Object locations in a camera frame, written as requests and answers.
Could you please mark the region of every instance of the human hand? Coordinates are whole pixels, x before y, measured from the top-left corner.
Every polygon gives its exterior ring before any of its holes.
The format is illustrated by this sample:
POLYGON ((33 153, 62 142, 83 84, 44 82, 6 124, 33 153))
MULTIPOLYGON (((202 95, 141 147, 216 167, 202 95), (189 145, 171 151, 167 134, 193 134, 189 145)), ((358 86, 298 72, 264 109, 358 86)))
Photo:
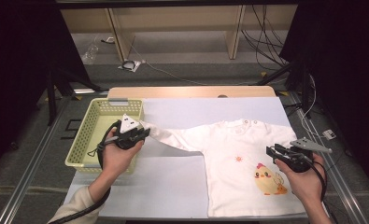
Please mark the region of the human hand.
MULTIPOLYGON (((114 136, 116 129, 112 129, 108 135, 107 139, 114 136)), ((127 150, 119 148, 114 143, 106 145, 103 152, 103 172, 117 178, 120 174, 124 173, 129 167, 132 158, 144 145, 144 141, 139 141, 134 147, 127 150)))
MULTIPOLYGON (((313 158, 316 169, 320 172, 323 179, 325 179, 326 177, 323 168, 317 164, 318 162, 323 165, 323 158, 315 153, 313 153, 313 158)), ((292 192, 301 202, 310 203, 320 201, 322 185, 314 170, 309 169, 303 173, 295 173, 285 162, 276 159, 275 163, 280 171, 282 171, 289 179, 292 192)))

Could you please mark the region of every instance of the forearm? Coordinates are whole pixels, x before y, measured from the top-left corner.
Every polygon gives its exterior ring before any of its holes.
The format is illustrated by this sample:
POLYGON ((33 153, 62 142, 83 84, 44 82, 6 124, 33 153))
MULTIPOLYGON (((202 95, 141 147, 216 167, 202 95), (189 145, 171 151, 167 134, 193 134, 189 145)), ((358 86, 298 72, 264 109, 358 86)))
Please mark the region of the forearm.
POLYGON ((319 201, 303 201, 303 205, 311 224, 331 223, 331 220, 328 218, 323 206, 319 201))
POLYGON ((89 185, 88 190, 94 203, 100 201, 117 179, 118 174, 113 174, 108 171, 103 171, 97 178, 89 185))

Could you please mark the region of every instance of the finger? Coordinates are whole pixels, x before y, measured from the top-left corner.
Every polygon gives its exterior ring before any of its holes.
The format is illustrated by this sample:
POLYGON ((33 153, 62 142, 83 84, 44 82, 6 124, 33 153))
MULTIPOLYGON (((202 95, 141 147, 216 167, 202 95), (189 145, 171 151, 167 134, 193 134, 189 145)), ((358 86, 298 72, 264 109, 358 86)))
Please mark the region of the finger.
POLYGON ((313 161, 316 161, 316 162, 320 163, 321 165, 324 165, 323 158, 320 155, 316 154, 316 153, 313 153, 313 161))
POLYGON ((281 161, 280 159, 275 159, 275 163, 277 164, 279 170, 283 172, 285 175, 289 174, 290 172, 293 172, 293 170, 284 161, 281 161))
POLYGON ((113 127, 107 134, 107 138, 113 137, 114 133, 117 131, 117 127, 113 127))
POLYGON ((134 147, 129 148, 129 150, 133 151, 134 153, 137 153, 140 151, 141 147, 144 145, 144 140, 138 141, 134 147))

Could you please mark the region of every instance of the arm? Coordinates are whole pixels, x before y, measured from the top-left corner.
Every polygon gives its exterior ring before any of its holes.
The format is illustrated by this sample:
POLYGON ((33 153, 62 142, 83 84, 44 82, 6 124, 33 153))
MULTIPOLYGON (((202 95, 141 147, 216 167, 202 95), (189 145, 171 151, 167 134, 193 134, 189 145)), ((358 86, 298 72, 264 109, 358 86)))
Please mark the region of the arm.
MULTIPOLYGON (((112 137, 114 132, 115 129, 107 137, 112 137)), ((143 144, 144 141, 139 141, 128 150, 122 150, 115 144, 108 144, 103 152, 103 171, 88 187, 83 187, 76 191, 70 203, 62 205, 50 222, 75 214, 100 201, 117 177, 126 171, 132 158, 143 144)), ((84 217, 74 219, 70 223, 94 223, 101 209, 102 206, 84 217)))
MULTIPOLYGON (((317 154, 313 154, 314 161, 323 164, 323 158, 317 154)), ((286 163, 278 159, 275 160, 277 167, 287 176, 289 179, 293 193, 304 205, 306 213, 309 217, 309 222, 312 224, 331 223, 330 219, 324 211, 321 205, 321 183, 316 173, 310 169, 303 173, 295 173, 286 163)), ((324 171, 320 165, 314 164, 318 171, 325 178, 324 171)))

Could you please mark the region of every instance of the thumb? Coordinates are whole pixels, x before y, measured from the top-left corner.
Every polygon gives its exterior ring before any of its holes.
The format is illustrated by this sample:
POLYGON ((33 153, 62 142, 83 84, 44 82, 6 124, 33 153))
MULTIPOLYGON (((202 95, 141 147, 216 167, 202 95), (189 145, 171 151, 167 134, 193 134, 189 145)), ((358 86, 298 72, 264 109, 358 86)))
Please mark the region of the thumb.
POLYGON ((293 170, 284 161, 281 161, 280 159, 275 159, 275 163, 277 164, 279 170, 285 175, 293 172, 293 170))
POLYGON ((129 150, 133 151, 134 154, 140 151, 141 147, 144 145, 144 140, 138 141, 134 147, 129 148, 129 150))

